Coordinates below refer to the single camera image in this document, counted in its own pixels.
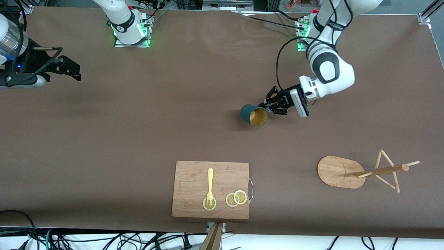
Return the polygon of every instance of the metal handle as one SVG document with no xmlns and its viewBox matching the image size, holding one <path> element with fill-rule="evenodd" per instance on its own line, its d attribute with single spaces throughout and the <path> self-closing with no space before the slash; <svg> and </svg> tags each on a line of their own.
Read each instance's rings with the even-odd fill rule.
<svg viewBox="0 0 444 250">
<path fill-rule="evenodd" d="M 250 197 L 250 199 L 249 199 L 249 201 L 248 201 L 248 204 L 250 204 L 250 203 L 251 203 L 251 200 L 253 199 L 254 188 L 253 188 L 253 181 L 251 180 L 250 177 L 248 177 L 248 181 L 251 183 L 251 197 Z"/>
</svg>

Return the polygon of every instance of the yellow fork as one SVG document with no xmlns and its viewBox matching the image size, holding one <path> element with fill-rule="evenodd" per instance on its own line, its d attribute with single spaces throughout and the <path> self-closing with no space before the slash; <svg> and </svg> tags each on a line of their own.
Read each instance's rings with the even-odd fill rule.
<svg viewBox="0 0 444 250">
<path fill-rule="evenodd" d="M 211 192 L 211 188 L 213 187 L 213 169 L 208 169 L 208 193 L 206 194 L 206 206 L 213 206 L 213 193 Z"/>
</svg>

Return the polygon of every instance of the lemon slice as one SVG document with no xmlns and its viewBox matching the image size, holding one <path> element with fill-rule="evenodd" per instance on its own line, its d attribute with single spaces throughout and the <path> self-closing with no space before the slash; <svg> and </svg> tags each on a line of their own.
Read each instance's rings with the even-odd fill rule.
<svg viewBox="0 0 444 250">
<path fill-rule="evenodd" d="M 225 202 L 230 207 L 235 207 L 238 205 L 236 201 L 234 201 L 234 193 L 228 194 L 225 198 Z"/>
<path fill-rule="evenodd" d="M 208 211 L 211 211 L 216 207 L 216 199 L 213 197 L 213 205 L 208 207 L 208 206 L 206 206 L 206 197 L 205 197 L 205 199 L 203 199 L 202 205 L 203 205 L 203 208 L 205 208 Z"/>
<path fill-rule="evenodd" d="M 247 201 L 247 194 L 242 190 L 236 191 L 233 196 L 234 201 L 239 205 L 242 205 Z"/>
</svg>

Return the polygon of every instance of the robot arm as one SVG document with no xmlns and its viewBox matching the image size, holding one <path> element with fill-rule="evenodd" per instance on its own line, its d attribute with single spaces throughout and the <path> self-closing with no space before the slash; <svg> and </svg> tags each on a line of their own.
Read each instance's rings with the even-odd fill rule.
<svg viewBox="0 0 444 250">
<path fill-rule="evenodd" d="M 136 44 L 146 37 L 147 15 L 129 9 L 125 0 L 93 0 L 107 15 L 116 38 L 123 44 Z"/>
<path fill-rule="evenodd" d="M 286 115 L 286 108 L 294 105 L 300 117 L 307 117 L 307 103 L 352 86 L 355 82 L 353 66 L 339 56 L 334 46 L 354 16 L 373 10 L 381 1 L 328 0 L 319 13 L 304 17 L 302 22 L 309 23 L 310 29 L 307 38 L 300 40 L 307 45 L 306 56 L 314 76 L 301 76 L 299 85 L 285 90 L 272 89 L 276 96 L 267 95 L 260 106 Z"/>
<path fill-rule="evenodd" d="M 130 9 L 124 0 L 93 0 L 106 13 L 114 35 L 122 44 L 136 44 L 147 36 L 145 13 Z M 50 57 L 46 51 L 57 50 Z M 43 87 L 47 73 L 65 74 L 80 81 L 80 66 L 60 54 L 62 48 L 43 48 L 28 37 L 17 20 L 0 14 L 0 89 Z"/>
<path fill-rule="evenodd" d="M 314 27 L 310 37 L 335 45 L 339 36 L 351 23 L 354 16 L 376 8 L 382 0 L 329 0 L 323 4 L 319 13 L 310 15 Z M 355 74 L 353 66 L 345 62 L 331 46 L 317 40 L 306 38 L 309 44 L 307 59 L 314 77 L 301 76 L 299 81 L 303 98 L 312 102 L 329 94 L 342 91 L 353 85 Z M 300 117 L 308 112 L 298 112 Z"/>
</svg>

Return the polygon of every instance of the bamboo cutting board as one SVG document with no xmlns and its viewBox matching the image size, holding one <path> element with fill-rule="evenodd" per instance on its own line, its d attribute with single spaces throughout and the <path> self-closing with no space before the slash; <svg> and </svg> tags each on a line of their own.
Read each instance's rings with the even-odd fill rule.
<svg viewBox="0 0 444 250">
<path fill-rule="evenodd" d="M 213 197 L 216 207 L 207 211 L 203 200 L 208 192 L 208 169 L 214 169 Z M 249 163 L 177 161 L 174 179 L 173 209 L 171 216 L 185 218 L 214 218 L 244 220 L 250 217 L 250 205 L 245 202 L 229 207 L 225 198 L 228 194 L 242 190 L 248 194 L 250 176 Z"/>
</svg>

